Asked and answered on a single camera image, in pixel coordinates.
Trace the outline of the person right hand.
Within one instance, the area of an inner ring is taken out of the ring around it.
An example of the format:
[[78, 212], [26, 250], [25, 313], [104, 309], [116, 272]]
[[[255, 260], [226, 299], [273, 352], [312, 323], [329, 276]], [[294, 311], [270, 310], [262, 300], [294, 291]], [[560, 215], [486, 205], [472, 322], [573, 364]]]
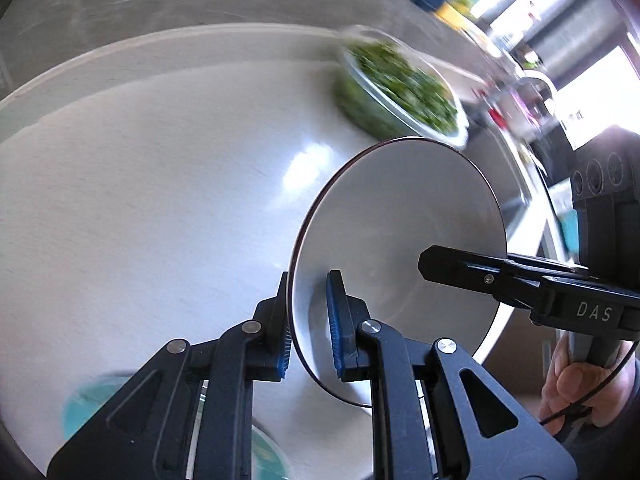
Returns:
[[611, 376], [628, 353], [631, 356], [618, 374], [600, 392], [582, 402], [582, 405], [591, 408], [590, 422], [599, 428], [608, 426], [623, 413], [634, 392], [636, 364], [632, 343], [623, 341], [618, 348], [614, 365], [602, 368], [585, 362], [573, 362], [568, 348], [568, 333], [564, 333], [553, 350], [547, 378], [541, 390], [540, 419], [546, 420], [570, 404], [577, 403]]

